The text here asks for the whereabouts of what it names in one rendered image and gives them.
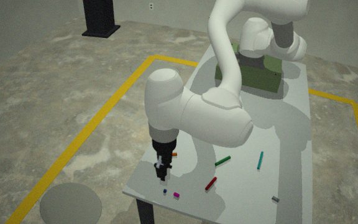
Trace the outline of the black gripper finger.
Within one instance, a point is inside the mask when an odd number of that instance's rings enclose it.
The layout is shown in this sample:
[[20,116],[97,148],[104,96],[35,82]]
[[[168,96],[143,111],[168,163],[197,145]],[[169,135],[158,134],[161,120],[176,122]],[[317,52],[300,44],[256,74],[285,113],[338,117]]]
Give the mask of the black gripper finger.
[[170,153],[166,154],[166,161],[161,160],[161,156],[159,156],[158,162],[154,164],[157,177],[160,179],[160,185],[167,186],[167,163],[168,163],[168,157]]
[[[173,152],[173,151],[172,151]],[[170,180],[170,169],[172,168],[172,166],[170,165],[170,163],[172,162],[172,152],[169,152],[170,155],[168,157],[168,163],[167,163],[167,180]]]

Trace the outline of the red rod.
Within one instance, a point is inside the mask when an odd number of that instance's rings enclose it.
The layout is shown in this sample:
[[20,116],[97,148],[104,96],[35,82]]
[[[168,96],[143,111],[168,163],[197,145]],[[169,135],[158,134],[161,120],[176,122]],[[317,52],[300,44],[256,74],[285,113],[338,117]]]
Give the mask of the red rod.
[[217,177],[214,177],[214,179],[206,186],[205,190],[208,190],[212,184],[216,181]]

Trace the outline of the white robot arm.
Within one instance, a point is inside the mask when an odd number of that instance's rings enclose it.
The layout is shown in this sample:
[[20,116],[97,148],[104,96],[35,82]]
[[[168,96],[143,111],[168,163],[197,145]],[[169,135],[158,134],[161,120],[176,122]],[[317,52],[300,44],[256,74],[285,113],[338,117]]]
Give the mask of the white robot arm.
[[[302,60],[307,44],[293,31],[293,21],[304,19],[309,8],[310,0],[216,0],[208,37],[223,76],[220,88],[197,95],[183,85],[175,70],[154,71],[147,78],[144,95],[150,137],[168,143],[182,130],[216,146],[242,146],[254,125],[239,99],[239,66],[264,69],[264,55],[289,62]],[[273,30],[261,18],[248,19],[241,30],[239,51],[234,52],[226,27],[241,11],[262,14]]]

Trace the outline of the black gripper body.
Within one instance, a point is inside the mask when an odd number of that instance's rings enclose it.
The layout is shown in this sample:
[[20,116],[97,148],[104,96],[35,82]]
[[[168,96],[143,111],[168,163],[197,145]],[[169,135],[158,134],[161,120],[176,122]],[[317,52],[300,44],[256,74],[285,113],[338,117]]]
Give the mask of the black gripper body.
[[166,161],[166,154],[172,152],[176,148],[176,145],[177,139],[168,143],[160,143],[152,140],[152,146],[157,151],[157,159],[161,156],[162,161]]

